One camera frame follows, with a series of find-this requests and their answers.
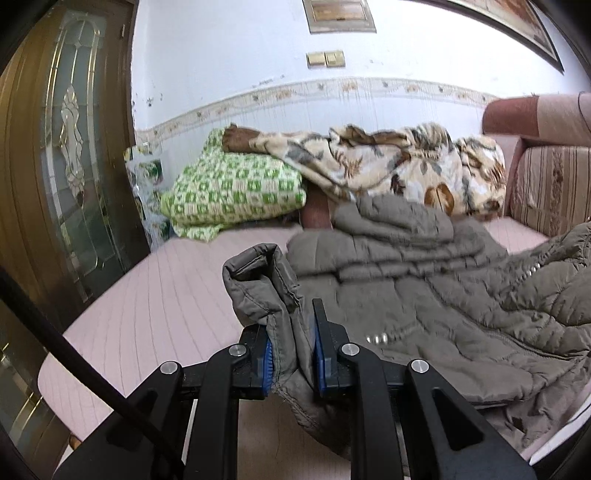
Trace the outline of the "striped floral headboard cushion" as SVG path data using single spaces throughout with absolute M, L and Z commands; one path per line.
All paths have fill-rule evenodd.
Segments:
M 590 149 L 536 146 L 523 153 L 511 181 L 509 215 L 547 236 L 590 220 Z

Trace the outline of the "green white patterned pillow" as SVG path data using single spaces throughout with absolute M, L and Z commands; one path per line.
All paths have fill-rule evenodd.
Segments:
M 197 160 L 160 196 L 178 237 L 208 242 L 222 230 L 294 213 L 307 202 L 303 177 L 266 154 L 222 149 L 223 129 L 209 133 Z

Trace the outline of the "gold wall switch plate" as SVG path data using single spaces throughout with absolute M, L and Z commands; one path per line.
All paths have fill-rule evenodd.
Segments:
M 341 50 L 329 52 L 314 52 L 307 54 L 308 69 L 315 68 L 345 68 L 345 54 Z

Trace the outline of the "maroon bolster pillow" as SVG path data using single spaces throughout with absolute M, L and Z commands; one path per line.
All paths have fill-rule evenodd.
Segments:
M 332 213 L 338 203 L 325 195 L 315 184 L 307 186 L 307 201 L 301 208 L 301 225 L 304 229 L 332 229 Z

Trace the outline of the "grey-brown quilted hooded coat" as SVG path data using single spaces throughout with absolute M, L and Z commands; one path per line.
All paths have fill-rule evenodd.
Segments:
M 342 422 L 312 386 L 314 299 L 382 359 L 427 360 L 525 456 L 590 393 L 585 223 L 511 254 L 473 219 L 365 197 L 335 210 L 329 229 L 232 257 L 222 278 L 240 322 L 266 327 L 273 391 L 338 453 L 348 446 Z

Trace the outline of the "beige leaf-print blanket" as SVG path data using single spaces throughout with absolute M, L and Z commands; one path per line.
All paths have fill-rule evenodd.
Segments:
M 429 122 L 368 133 L 356 125 L 315 132 L 262 132 L 231 125 L 222 148 L 283 161 L 335 201 L 400 195 L 451 217 L 488 220 L 502 214 L 505 158 L 498 143 L 477 135 L 454 140 Z

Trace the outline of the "pink quilted bed mattress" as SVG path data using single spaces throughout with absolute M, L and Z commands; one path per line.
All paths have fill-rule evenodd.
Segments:
M 554 238 L 511 252 L 493 225 L 482 224 L 511 254 Z M 85 310 L 66 339 L 123 394 L 165 361 L 186 366 L 205 360 L 235 341 L 243 326 L 224 286 L 224 263 L 262 243 L 286 247 L 304 230 L 231 231 L 209 244 L 171 239 Z

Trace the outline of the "framed picture on wall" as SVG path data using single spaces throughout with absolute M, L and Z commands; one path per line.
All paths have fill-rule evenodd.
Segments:
M 304 0 L 303 3 L 311 34 L 377 32 L 367 1 Z

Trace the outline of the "floral plastic bag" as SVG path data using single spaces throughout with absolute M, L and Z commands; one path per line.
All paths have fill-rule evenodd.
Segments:
M 128 147 L 123 154 L 125 169 L 148 247 L 157 250 L 170 237 L 170 222 L 161 212 L 166 191 L 161 150 L 149 143 Z

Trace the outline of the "wooden door with stained glass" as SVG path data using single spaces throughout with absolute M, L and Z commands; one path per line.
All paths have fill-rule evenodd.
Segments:
M 134 1 L 59 1 L 1 76 L 1 263 L 59 330 L 148 252 L 134 142 Z

